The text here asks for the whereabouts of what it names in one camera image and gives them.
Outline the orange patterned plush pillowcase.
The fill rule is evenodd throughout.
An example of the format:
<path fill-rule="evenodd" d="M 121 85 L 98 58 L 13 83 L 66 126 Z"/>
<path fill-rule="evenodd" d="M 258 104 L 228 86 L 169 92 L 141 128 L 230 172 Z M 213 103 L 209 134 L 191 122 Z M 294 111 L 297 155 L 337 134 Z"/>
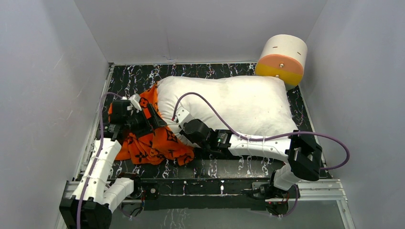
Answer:
<path fill-rule="evenodd" d="M 194 159 L 193 147 L 182 143 L 168 126 L 158 128 L 152 134 L 137 138 L 126 134 L 115 160 L 131 160 L 133 164 L 158 165 L 164 159 L 183 166 Z"/>

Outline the white pillow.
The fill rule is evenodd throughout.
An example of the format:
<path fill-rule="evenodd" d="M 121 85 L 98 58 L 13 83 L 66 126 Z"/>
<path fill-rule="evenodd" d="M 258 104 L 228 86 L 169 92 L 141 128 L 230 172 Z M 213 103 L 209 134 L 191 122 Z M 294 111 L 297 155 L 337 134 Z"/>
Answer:
<path fill-rule="evenodd" d="M 285 84 L 275 77 L 169 76 L 157 83 L 157 102 L 162 119 L 187 146 L 194 144 L 180 135 L 178 123 L 172 121 L 176 104 L 213 130 L 226 129 L 222 119 L 235 131 L 248 135 L 275 136 L 297 129 Z"/>

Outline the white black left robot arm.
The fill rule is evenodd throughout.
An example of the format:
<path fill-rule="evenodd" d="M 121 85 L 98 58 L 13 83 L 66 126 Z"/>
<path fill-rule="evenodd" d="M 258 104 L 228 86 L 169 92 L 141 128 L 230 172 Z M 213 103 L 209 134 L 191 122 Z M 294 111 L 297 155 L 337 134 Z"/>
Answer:
<path fill-rule="evenodd" d="M 115 100 L 111 105 L 110 122 L 101 124 L 95 138 L 95 152 L 67 198 L 62 198 L 59 210 L 69 229 L 107 229 L 112 214 L 127 198 L 138 199 L 141 206 L 147 196 L 157 197 L 158 187 L 145 183 L 135 173 L 121 173 L 113 181 L 108 179 L 121 144 L 129 133 L 146 136 L 163 121 L 151 104 L 144 107 L 129 99 Z"/>

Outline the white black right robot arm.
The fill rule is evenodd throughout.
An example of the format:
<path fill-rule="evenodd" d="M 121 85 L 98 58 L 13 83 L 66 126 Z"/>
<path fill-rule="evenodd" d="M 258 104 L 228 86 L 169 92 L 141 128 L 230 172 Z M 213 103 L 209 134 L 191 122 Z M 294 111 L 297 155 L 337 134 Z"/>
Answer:
<path fill-rule="evenodd" d="M 230 130 L 213 130 L 199 119 L 182 122 L 180 135 L 215 156 L 257 156 L 284 163 L 272 172 L 267 184 L 253 185 L 255 199 L 280 198 L 301 180 L 320 178 L 322 148 L 315 140 L 298 134 L 270 140 L 268 137 L 243 135 Z"/>

